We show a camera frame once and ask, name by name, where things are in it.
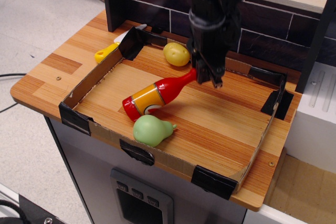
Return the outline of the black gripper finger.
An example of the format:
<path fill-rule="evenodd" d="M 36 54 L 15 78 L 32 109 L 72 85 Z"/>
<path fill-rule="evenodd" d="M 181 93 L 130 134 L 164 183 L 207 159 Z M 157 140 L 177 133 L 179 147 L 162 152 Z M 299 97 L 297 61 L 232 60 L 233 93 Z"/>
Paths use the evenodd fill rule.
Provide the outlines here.
<path fill-rule="evenodd" d="M 191 63 L 192 63 L 192 67 L 196 69 L 196 71 L 199 71 L 200 69 L 200 54 L 198 52 L 192 52 L 191 53 Z"/>
<path fill-rule="evenodd" d="M 199 84 L 210 81 L 214 88 L 221 88 L 223 86 L 222 77 L 225 73 L 225 69 L 219 68 L 219 73 L 213 73 L 204 60 L 197 60 L 196 72 L 196 81 Z"/>

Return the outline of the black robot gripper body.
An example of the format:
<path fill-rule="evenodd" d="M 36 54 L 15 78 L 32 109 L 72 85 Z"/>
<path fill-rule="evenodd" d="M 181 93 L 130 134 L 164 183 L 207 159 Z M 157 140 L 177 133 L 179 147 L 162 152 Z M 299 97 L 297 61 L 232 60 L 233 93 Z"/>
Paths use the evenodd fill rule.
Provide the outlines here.
<path fill-rule="evenodd" d="M 190 15 L 189 20 L 192 31 L 189 50 L 191 53 L 198 52 L 211 71 L 219 73 L 219 68 L 225 69 L 227 52 L 240 37 L 240 16 L 228 15 L 211 22 Z"/>

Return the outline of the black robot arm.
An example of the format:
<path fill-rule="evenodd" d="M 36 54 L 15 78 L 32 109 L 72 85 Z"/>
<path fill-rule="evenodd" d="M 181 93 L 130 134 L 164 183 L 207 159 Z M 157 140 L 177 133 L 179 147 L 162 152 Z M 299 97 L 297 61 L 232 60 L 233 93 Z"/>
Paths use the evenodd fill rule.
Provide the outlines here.
<path fill-rule="evenodd" d="M 223 85 L 226 55 L 240 38 L 241 1 L 191 0 L 187 48 L 199 84 L 210 81 L 215 88 Z"/>

